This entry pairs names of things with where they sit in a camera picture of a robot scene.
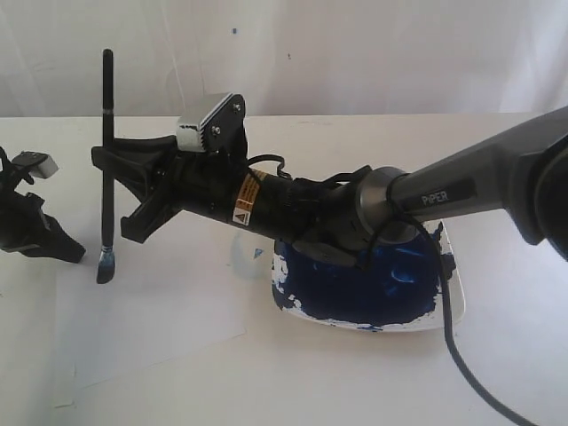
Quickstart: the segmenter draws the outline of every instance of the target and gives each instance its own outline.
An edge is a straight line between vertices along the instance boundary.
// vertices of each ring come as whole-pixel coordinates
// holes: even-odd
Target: table surface
[[[416,170],[529,117],[251,117],[246,127],[251,155],[283,154],[292,175],[318,179],[364,164]],[[116,134],[161,136],[175,121],[118,118]],[[33,188],[55,217],[99,197],[89,151],[99,135],[99,118],[0,120],[10,156],[45,151],[59,164],[60,172]],[[566,424],[564,261],[547,243],[525,244],[503,211],[449,219],[446,228],[466,296],[455,330],[463,357],[502,402],[538,424]],[[374,334],[313,324],[280,312],[266,279],[240,284],[244,335],[92,385],[74,395],[73,406],[52,408],[56,262],[0,255],[6,426],[509,424],[462,378],[440,330]]]

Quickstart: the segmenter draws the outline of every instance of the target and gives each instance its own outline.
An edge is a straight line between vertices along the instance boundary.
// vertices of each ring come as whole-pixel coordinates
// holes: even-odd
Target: white paper sheet
[[[99,207],[65,226],[87,248],[81,264],[58,269],[59,368],[75,364],[76,388],[244,333],[226,225],[181,213],[143,245],[117,237],[106,285],[95,281]]]

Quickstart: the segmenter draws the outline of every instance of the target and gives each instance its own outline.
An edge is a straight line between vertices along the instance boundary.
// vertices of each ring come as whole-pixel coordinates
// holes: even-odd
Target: white backdrop
[[[568,103],[566,0],[0,0],[0,116],[544,111]]]

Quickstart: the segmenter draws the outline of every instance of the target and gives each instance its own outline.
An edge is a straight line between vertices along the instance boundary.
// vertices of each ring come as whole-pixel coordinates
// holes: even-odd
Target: yellow warning sticker
[[[264,180],[266,173],[259,170],[253,170],[253,173],[260,181]],[[256,197],[260,191],[260,185],[256,180],[247,174],[242,181],[241,190],[237,195],[237,201],[234,203],[233,222],[240,225],[249,226],[250,214],[255,207]]]

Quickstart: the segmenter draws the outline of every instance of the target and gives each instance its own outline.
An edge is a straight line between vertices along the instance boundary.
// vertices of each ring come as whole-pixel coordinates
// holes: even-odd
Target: blue paint
[[[443,229],[440,224],[432,234],[438,244]],[[281,241],[275,242],[274,252],[288,265],[288,276],[280,284],[283,292],[272,286],[280,308],[292,308],[288,297],[294,295],[309,317],[347,321],[377,331],[387,324],[412,322],[436,307],[436,262],[421,235],[406,244],[375,248],[367,271],[314,262]],[[443,259],[449,279],[454,256],[447,253]]]

